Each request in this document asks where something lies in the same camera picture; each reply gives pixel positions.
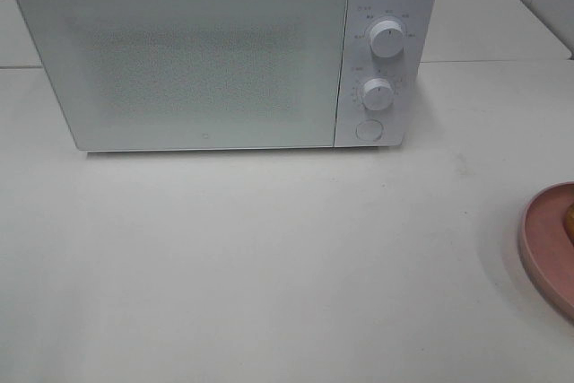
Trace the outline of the round white door button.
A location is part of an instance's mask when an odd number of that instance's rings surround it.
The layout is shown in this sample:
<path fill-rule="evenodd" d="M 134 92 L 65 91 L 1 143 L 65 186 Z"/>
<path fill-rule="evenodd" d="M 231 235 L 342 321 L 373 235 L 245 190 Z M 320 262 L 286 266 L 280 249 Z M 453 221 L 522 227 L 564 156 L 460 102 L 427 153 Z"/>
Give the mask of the round white door button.
<path fill-rule="evenodd" d="M 367 119 L 357 125 L 355 129 L 357 138 L 367 142 L 376 142 L 380 140 L 383 132 L 383 125 L 375 119 Z"/>

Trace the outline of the pink round plate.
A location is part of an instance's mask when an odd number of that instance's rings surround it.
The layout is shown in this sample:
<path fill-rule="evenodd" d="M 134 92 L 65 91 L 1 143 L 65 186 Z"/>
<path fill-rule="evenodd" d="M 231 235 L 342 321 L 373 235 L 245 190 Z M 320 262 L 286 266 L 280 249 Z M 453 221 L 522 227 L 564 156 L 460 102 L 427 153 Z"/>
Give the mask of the pink round plate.
<path fill-rule="evenodd" d="M 552 185 L 526 205 L 517 247 L 530 281 L 563 317 L 573 319 L 573 231 L 567 213 L 573 206 L 571 182 Z"/>

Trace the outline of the toy hamburger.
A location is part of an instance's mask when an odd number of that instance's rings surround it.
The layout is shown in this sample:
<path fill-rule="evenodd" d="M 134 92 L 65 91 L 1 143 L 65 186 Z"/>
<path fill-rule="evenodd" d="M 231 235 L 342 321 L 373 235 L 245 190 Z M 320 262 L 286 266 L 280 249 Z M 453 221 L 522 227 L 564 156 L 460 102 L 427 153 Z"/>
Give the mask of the toy hamburger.
<path fill-rule="evenodd" d="M 570 205 L 564 214 L 564 229 L 569 239 L 574 242 L 574 205 Z"/>

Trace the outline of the lower white dial knob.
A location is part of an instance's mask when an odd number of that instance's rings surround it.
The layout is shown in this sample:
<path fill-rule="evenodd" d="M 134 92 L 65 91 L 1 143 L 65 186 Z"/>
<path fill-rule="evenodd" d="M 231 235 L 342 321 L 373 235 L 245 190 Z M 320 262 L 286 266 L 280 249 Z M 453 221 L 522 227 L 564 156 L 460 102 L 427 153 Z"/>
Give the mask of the lower white dial knob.
<path fill-rule="evenodd" d="M 373 78 L 365 82 L 361 89 L 363 106 L 370 111 L 381 111 L 389 108 L 395 97 L 395 90 L 389 80 Z"/>

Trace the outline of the white dial knob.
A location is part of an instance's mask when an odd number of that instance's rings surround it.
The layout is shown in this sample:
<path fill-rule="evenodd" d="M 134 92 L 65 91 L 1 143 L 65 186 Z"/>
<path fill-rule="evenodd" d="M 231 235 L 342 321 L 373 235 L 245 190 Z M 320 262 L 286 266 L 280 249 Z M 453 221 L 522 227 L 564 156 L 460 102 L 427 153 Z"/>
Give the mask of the white dial knob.
<path fill-rule="evenodd" d="M 370 111 L 381 111 L 389 108 L 395 97 L 395 90 L 389 80 L 373 78 L 365 82 L 361 89 L 363 106 Z"/>
<path fill-rule="evenodd" d="M 375 22 L 367 33 L 371 53 L 378 58 L 390 58 L 404 49 L 404 25 L 393 17 Z"/>

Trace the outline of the upper white dial knob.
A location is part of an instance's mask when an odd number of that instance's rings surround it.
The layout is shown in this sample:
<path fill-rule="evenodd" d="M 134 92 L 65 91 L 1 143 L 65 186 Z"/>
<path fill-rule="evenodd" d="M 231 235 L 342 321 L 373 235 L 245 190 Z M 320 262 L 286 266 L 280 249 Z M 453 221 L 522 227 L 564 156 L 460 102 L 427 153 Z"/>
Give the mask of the upper white dial knob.
<path fill-rule="evenodd" d="M 404 49 L 404 25 L 393 17 L 375 22 L 367 33 L 371 53 L 378 58 L 390 58 Z"/>

